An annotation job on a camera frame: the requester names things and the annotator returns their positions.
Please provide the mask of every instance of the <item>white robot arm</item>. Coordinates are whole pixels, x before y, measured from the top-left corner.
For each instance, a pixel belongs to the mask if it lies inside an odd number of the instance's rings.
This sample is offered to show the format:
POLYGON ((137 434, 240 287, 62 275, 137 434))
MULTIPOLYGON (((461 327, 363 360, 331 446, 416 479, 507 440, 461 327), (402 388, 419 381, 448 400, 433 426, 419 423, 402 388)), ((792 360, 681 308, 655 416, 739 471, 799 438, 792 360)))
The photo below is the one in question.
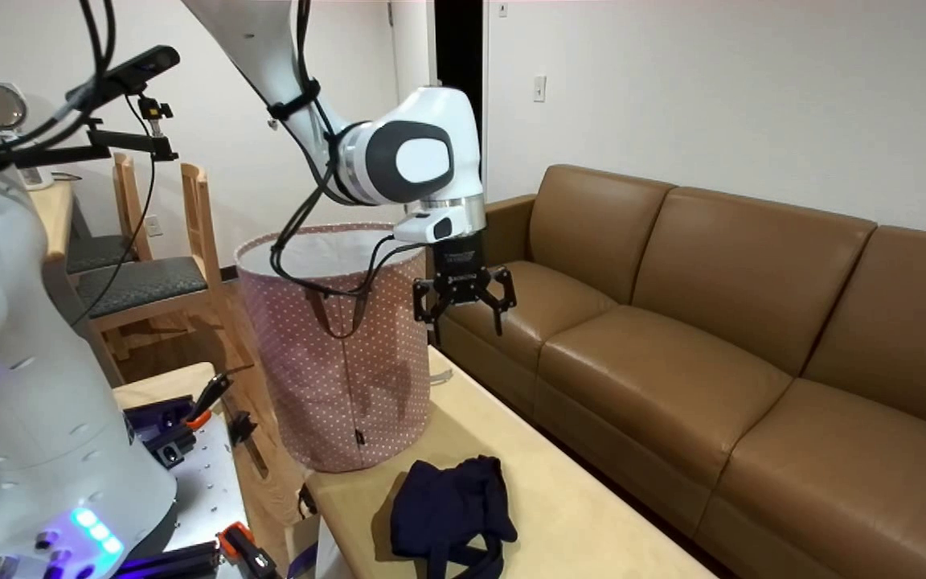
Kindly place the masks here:
MULTIPOLYGON (((297 20, 293 34, 290 0, 187 0, 187 7, 301 145, 336 202, 416 204, 395 226, 395 240, 433 247, 433 283, 416 287, 422 322, 433 322, 450 302, 484 298, 496 318, 510 306, 507 273, 484 265, 478 145, 464 93, 422 86, 385 119, 347 126, 318 104, 318 83, 299 56, 307 22, 297 20)), ((47 302, 38 275, 45 232, 13 179, 13 163, 79 161, 104 154, 113 139, 127 142, 108 135, 93 148, 52 154, 89 110, 116 95, 120 86, 104 86, 108 65, 104 54, 96 77, 62 110, 79 111, 67 131, 0 145, 0 575, 13 579, 113 575, 161 527, 177 494, 168 469, 127 430, 89 347, 47 302)), ((113 79, 137 79, 168 65, 177 65, 169 50, 148 50, 116 66, 113 79)))
POLYGON ((182 0, 216 34, 246 79, 301 145, 314 172, 329 171, 324 194, 345 204, 422 202, 395 228, 399 240, 448 240, 485 226, 478 142, 465 95, 448 86, 419 86, 383 119, 347 126, 324 110, 299 42, 286 24, 290 0, 182 0))

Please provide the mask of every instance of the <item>white wall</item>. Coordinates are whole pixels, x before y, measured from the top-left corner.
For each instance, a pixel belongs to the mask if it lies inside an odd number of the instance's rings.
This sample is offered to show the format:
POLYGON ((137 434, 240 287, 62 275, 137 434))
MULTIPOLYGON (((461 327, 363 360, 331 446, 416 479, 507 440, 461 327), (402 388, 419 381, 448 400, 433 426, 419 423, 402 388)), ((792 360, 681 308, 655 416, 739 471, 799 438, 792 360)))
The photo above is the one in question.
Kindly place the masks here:
MULTIPOLYGON (((290 135, 266 128, 261 98, 248 90, 210 33, 181 0, 116 0, 120 61, 148 44, 175 44, 181 66, 157 77, 148 93, 177 111, 165 126, 182 161, 202 163, 211 187, 211 218, 222 263, 264 232, 283 226, 311 179, 290 135)), ((345 119, 369 119, 395 104, 392 33, 383 0, 318 0, 310 27, 310 66, 324 83, 324 98, 345 119)), ((89 75, 86 34, 78 0, 0 0, 0 79, 11 79, 45 116, 62 93, 89 75)), ((137 131, 127 104, 113 104, 107 126, 137 131)), ((93 232, 116 232, 108 161, 67 163, 79 172, 78 200, 93 232)), ((177 163, 157 163, 152 214, 165 233, 157 255, 177 255, 182 240, 177 163)), ((314 220, 389 220, 402 210, 323 204, 314 220)))
POLYGON ((399 98, 416 86, 433 83, 433 0, 392 0, 399 98))
POLYGON ((926 228, 926 2, 485 7, 493 195, 572 161, 926 228))

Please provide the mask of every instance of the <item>wooden chair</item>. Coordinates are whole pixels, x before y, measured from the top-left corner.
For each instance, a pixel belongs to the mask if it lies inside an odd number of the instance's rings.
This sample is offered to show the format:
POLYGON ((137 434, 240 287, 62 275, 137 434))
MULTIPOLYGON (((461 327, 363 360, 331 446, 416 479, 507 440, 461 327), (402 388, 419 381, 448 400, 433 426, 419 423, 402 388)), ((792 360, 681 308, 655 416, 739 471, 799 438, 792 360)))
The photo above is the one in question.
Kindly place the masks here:
POLYGON ((146 226, 137 228, 142 211, 146 211, 146 200, 137 195, 137 175, 134 175, 134 163, 129 154, 113 154, 113 189, 116 189, 120 232, 127 239, 134 233, 133 255, 137 259, 152 259, 148 232, 146 232, 146 226))
MULTIPOLYGON (((137 187, 129 172, 129 161, 120 161, 120 183, 127 187, 129 204, 137 204, 137 187)), ((101 265, 73 275, 79 302, 89 306, 93 330, 120 330, 134 322, 175 318, 196 312, 210 323, 222 327, 228 318, 222 297, 222 273, 216 258, 210 183, 201 166, 181 163, 182 211, 187 211, 187 258, 157 259, 127 259, 116 265, 101 265)))
POLYGON ((113 386, 127 381, 108 347, 101 342, 101 335, 86 323, 86 318, 78 318, 85 312, 73 287, 70 287, 70 218, 78 211, 73 200, 73 179, 55 179, 52 187, 32 189, 32 204, 45 226, 45 259, 41 259, 41 283, 52 298, 52 306, 73 323, 73 330, 89 345, 93 358, 101 360, 107 379, 113 386))
POLYGON ((116 259, 152 259, 148 233, 146 228, 137 228, 142 202, 137 202, 134 163, 127 154, 113 158, 113 200, 120 214, 120 233, 89 233, 85 211, 73 202, 70 240, 67 240, 70 273, 113 265, 116 259))

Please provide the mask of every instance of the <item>black cable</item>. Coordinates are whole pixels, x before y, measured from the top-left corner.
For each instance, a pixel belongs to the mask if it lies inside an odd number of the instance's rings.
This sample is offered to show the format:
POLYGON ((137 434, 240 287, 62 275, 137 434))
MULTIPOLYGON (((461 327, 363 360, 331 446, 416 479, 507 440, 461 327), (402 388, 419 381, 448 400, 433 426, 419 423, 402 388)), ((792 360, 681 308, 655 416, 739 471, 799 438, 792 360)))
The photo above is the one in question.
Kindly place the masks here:
MULTIPOLYGON (((297 34, 293 34, 293 50, 297 50, 293 70, 297 70, 299 86, 311 83, 310 65, 307 65, 310 12, 311 12, 311 0, 299 0, 299 2, 297 2, 297 34)), ((299 142, 299 135, 290 131, 293 142, 299 145, 301 158, 307 158, 307 166, 310 166, 310 172, 311 172, 311 179, 314 179, 314 189, 299 202, 299 210, 290 214, 290 220, 286 220, 286 226, 281 228, 281 233, 275 239, 275 244, 269 244, 269 271, 275 271, 278 275, 301 287, 301 289, 311 289, 311 293, 323 293, 323 297, 356 298, 356 322, 354 322, 354 327, 347 330, 347 335, 354 335, 356 323, 361 323, 361 318, 368 315, 368 298, 369 298, 369 289, 372 289, 375 273, 389 263, 389 258, 395 258, 395 255, 402 255, 402 249, 425 247, 425 244, 399 244, 399 247, 392 247, 389 255, 378 258, 378 247, 389 244, 389 240, 395 240, 395 233, 378 239, 378 240, 372 244, 372 249, 369 249, 369 259, 368 259, 368 271, 363 271, 361 283, 354 283, 354 287, 324 287, 324 283, 314 283, 314 279, 301 279, 301 275, 293 275, 293 273, 281 263, 286 244, 299 233, 299 228, 307 226, 307 218, 310 218, 310 211, 314 210, 314 202, 318 202, 323 195, 336 195, 336 194, 329 189, 329 183, 336 179, 336 171, 337 171, 337 151, 336 151, 336 148, 337 148, 337 139, 342 139, 342 135, 336 135, 336 126, 331 126, 331 119, 329 119, 329 111, 324 111, 324 107, 323 107, 318 98, 310 104, 310 107, 311 107, 314 116, 323 119, 323 135, 324 135, 324 142, 331 145, 331 154, 329 154, 329 166, 324 166, 324 172, 323 172, 318 163, 311 161, 307 142, 299 142)))
MULTIPOLYGON (((152 135, 148 126, 146 126, 146 119, 137 116, 133 95, 127 95, 127 104, 129 104, 133 116, 137 119, 142 131, 152 135)), ((142 228, 146 228, 146 214, 148 214, 148 210, 152 210, 152 195, 154 195, 154 158, 148 154, 148 187, 146 187, 142 214, 137 214, 137 220, 134 220, 134 228, 133 228, 133 233, 129 233, 120 259, 113 263, 108 279, 107 279, 104 289, 96 293, 96 298, 89 298, 89 302, 85 306, 85 312, 79 312, 78 318, 70 318, 70 323, 79 323, 79 322, 108 297, 120 271, 123 271, 127 259, 134 255, 137 233, 142 233, 142 228)))
MULTIPOLYGON (((116 48, 116 10, 113 0, 104 0, 107 10, 107 50, 104 50, 104 38, 101 38, 101 24, 86 7, 86 0, 79 0, 79 16, 86 24, 86 38, 89 38, 89 50, 93 50, 93 77, 85 83, 86 90, 101 90, 104 75, 113 65, 113 48, 116 48)), ((57 111, 52 111, 41 126, 36 126, 32 131, 13 139, 13 142, 0 142, 0 171, 15 163, 21 154, 32 154, 32 151, 45 151, 64 139, 70 139, 86 119, 89 111, 79 111, 67 128, 62 128, 55 139, 38 142, 25 151, 21 151, 23 145, 41 139, 45 131, 52 131, 67 111, 73 111, 73 104, 85 98, 86 90, 78 90, 57 111)))

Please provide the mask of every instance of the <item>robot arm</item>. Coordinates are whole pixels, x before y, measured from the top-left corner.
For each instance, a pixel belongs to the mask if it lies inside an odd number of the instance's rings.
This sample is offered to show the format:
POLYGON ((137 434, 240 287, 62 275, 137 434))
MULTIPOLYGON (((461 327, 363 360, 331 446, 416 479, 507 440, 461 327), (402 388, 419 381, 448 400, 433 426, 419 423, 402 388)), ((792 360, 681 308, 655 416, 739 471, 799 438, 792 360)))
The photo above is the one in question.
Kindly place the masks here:
POLYGON ((399 244, 432 244, 433 283, 416 283, 416 315, 438 322, 455 302, 515 306, 507 271, 484 263, 485 189, 470 98, 419 86, 383 119, 347 126, 318 98, 301 61, 310 0, 182 0, 211 33, 269 116, 299 142, 318 187, 345 204, 411 202, 399 244))

